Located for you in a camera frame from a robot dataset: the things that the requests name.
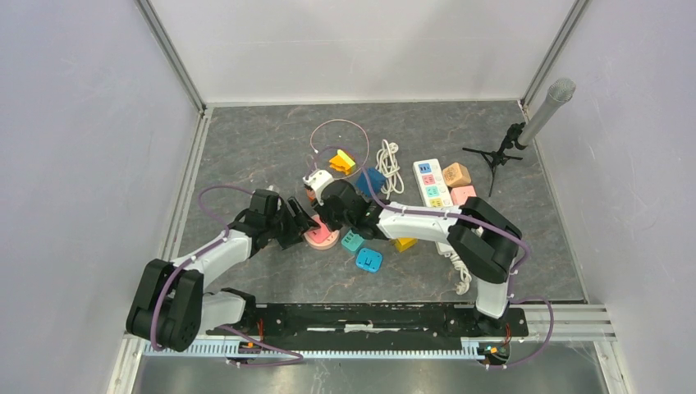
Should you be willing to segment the hot pink square plug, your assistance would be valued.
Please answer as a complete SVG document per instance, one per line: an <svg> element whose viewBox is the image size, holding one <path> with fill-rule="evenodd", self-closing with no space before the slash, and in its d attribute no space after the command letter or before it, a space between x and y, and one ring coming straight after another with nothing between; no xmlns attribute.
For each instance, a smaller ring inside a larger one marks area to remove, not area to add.
<svg viewBox="0 0 696 394"><path fill-rule="evenodd" d="M330 235L331 232L325 227L310 230L304 234L305 239L312 244L321 244L325 242Z"/></svg>

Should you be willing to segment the blue cube socket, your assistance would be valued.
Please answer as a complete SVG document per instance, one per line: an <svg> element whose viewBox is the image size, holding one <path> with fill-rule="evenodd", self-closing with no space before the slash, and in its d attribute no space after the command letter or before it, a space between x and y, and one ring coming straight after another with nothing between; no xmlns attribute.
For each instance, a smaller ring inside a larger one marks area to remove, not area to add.
<svg viewBox="0 0 696 394"><path fill-rule="evenodd" d="M355 182L355 188L365 196L371 196L372 188L375 195L379 195L381 188L386 184L387 178L374 167L368 167L365 173L360 173Z"/></svg>

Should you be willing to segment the blue plug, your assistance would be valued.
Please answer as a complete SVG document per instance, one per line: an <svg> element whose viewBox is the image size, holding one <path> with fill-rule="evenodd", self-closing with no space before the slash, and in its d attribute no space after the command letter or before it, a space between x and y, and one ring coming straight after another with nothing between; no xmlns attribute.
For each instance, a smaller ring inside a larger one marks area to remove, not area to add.
<svg viewBox="0 0 696 394"><path fill-rule="evenodd" d="M358 251L355 265L369 273L376 273L382 266L383 256L376 250L362 248Z"/></svg>

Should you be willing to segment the yellow cube socket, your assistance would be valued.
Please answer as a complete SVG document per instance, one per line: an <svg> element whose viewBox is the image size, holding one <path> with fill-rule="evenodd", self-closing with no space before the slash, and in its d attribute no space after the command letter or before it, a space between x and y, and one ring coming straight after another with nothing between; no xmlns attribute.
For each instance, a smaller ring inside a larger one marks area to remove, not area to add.
<svg viewBox="0 0 696 394"><path fill-rule="evenodd" d="M393 241L393 245L399 253L403 253L413 247L418 242L415 238L397 238Z"/></svg>

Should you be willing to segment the beige dragon cube socket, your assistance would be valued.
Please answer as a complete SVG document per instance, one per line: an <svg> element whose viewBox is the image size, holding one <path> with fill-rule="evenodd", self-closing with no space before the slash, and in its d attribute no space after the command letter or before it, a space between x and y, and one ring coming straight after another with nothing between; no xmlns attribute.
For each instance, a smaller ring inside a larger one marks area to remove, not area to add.
<svg viewBox="0 0 696 394"><path fill-rule="evenodd" d="M445 184L450 188L469 186L472 178L466 166L460 163L453 163L442 169Z"/></svg>

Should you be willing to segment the pink cube socket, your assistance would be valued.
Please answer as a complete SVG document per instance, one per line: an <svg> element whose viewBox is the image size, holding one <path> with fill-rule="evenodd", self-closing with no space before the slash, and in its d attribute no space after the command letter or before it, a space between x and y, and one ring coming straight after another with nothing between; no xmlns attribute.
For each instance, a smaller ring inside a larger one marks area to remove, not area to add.
<svg viewBox="0 0 696 394"><path fill-rule="evenodd" d="M476 197L477 193L474 186L458 186L451 189L450 192L451 200L454 206L461 206L465 204L466 200L470 197Z"/></svg>

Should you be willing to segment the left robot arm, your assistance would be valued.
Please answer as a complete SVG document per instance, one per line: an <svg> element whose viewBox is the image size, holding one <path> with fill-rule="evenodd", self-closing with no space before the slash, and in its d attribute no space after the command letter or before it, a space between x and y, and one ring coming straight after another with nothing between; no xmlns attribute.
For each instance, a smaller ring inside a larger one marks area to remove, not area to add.
<svg viewBox="0 0 696 394"><path fill-rule="evenodd" d="M234 291L206 292L213 280L254 257L271 241L287 249L303 241L318 222L289 197L257 189L247 208L225 224L212 241L172 261L148 262L126 318L126 332L148 340L157 351L186 350L201 333L228 324L252 332L257 311Z"/></svg>

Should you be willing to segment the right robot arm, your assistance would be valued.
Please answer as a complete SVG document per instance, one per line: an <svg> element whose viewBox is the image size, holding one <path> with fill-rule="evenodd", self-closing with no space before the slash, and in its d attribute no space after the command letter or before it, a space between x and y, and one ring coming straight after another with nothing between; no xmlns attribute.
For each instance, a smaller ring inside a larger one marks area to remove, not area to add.
<svg viewBox="0 0 696 394"><path fill-rule="evenodd" d="M530 255L520 230L483 199L459 207L417 207L365 199L345 180L304 179L312 208L331 230L343 227L366 240L415 238L447 243L477 282L474 325L485 335L506 326L511 269Z"/></svg>

